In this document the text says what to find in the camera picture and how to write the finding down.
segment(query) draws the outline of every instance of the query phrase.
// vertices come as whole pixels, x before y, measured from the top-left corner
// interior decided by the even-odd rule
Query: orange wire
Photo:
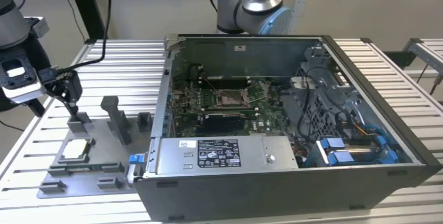
[[[368,135],[367,132],[355,124],[355,127],[357,128],[357,130],[364,134]]]

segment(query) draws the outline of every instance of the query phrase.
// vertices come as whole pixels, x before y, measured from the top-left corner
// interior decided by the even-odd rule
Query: blue latch
[[[380,145],[381,148],[387,145],[385,139],[380,135],[376,136],[376,142],[379,143],[379,145]]]
[[[143,164],[143,163],[144,163],[144,155],[129,156],[129,164]]]
[[[345,165],[347,163],[352,163],[355,161],[348,151],[331,152],[331,154],[327,155],[327,158],[331,166]]]
[[[339,137],[325,137],[320,140],[323,149],[344,149],[345,145],[343,139]]]

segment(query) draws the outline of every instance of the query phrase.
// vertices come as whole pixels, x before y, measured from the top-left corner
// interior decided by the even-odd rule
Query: motherboard
[[[177,137],[292,136],[279,87],[268,79],[209,79],[176,87]]]

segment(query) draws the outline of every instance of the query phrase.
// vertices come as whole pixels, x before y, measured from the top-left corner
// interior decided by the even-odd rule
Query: power supply label
[[[240,167],[237,139],[199,140],[199,167]]]

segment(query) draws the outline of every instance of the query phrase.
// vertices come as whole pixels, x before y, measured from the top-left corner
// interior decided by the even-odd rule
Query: metal frame
[[[411,38],[404,51],[412,52],[439,74],[443,74],[443,40]]]
[[[104,24],[96,0],[75,0],[89,39],[103,39]]]
[[[359,39],[335,41],[434,157],[443,162],[443,111],[432,98],[373,44],[365,44]],[[76,62],[96,59],[100,48],[100,41],[87,45]],[[141,109],[153,111],[163,72],[163,52],[163,41],[111,40],[108,57],[103,63],[80,69],[80,79],[88,85],[84,99],[79,102],[80,110],[89,112],[92,118],[101,118],[105,114],[100,110],[101,96],[117,91],[120,106],[129,113]],[[36,187],[47,173],[44,168],[49,166],[53,151],[59,149],[67,134],[68,113],[61,103],[49,99],[45,106],[45,116],[32,120],[0,165],[0,221],[59,223],[60,216],[68,216],[75,223],[149,222],[149,215],[136,194],[45,200],[36,198]],[[9,186],[15,190],[1,191]],[[211,224],[438,222],[443,219],[442,198],[443,172],[419,187],[395,191],[369,211],[220,220],[211,221]]]

